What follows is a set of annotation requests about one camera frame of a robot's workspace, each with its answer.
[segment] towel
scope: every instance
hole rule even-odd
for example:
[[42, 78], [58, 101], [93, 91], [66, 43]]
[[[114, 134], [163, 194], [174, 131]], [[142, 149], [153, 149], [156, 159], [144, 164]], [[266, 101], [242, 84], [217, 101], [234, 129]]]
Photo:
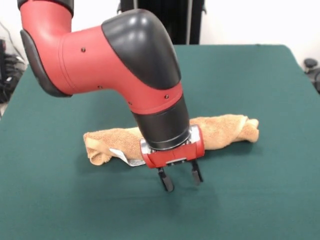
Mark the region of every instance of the towel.
[[[245, 115], [200, 116], [190, 119], [190, 124], [201, 129], [206, 151], [225, 148], [240, 141], [255, 143], [259, 138], [259, 121]], [[112, 157], [118, 157], [110, 149], [122, 151], [128, 160], [143, 160], [140, 152], [142, 137], [138, 127], [112, 128], [87, 132], [83, 140], [90, 162], [100, 166]]]

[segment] wall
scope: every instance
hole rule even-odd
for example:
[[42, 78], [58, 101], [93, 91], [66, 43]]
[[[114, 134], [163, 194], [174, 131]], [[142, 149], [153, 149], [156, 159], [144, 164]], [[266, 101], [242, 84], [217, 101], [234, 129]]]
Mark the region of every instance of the wall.
[[[72, 30], [100, 25], [116, 15], [119, 0], [75, 1]], [[320, 62], [320, 0], [206, 0], [201, 44], [284, 44], [302, 66], [304, 58]], [[23, 52], [16, 0], [0, 1], [0, 21]], [[8, 37], [0, 28], [0, 37]]]

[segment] green tablecloth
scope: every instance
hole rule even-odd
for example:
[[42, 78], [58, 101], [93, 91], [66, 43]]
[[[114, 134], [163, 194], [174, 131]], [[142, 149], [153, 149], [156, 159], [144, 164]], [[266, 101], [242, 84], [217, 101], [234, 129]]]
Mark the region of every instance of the green tablecloth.
[[26, 71], [0, 121], [3, 240], [319, 240], [319, 96], [284, 46], [177, 46], [190, 117], [244, 114], [255, 144], [191, 165], [90, 164], [85, 132], [135, 126], [114, 91], [54, 98]]

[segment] towel tag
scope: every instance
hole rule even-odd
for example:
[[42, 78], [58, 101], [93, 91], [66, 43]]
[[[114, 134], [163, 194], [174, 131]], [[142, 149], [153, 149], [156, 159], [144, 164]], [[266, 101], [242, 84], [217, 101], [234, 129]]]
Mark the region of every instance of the towel tag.
[[125, 154], [118, 149], [109, 148], [109, 150], [110, 152], [113, 152], [122, 161], [124, 161], [126, 164], [128, 164], [130, 167], [137, 167], [146, 164], [145, 161], [140, 159], [127, 159]]

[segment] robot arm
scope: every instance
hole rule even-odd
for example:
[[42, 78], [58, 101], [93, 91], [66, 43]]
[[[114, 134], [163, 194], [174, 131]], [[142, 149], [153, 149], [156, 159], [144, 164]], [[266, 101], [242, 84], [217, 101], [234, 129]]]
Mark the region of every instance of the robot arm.
[[176, 53], [155, 15], [134, 9], [100, 26], [72, 32], [73, 0], [17, 3], [25, 52], [46, 93], [71, 97], [116, 90], [143, 135], [141, 151], [147, 165], [159, 172], [168, 163], [203, 156], [202, 138], [193, 136], [201, 132], [193, 133], [189, 124]]

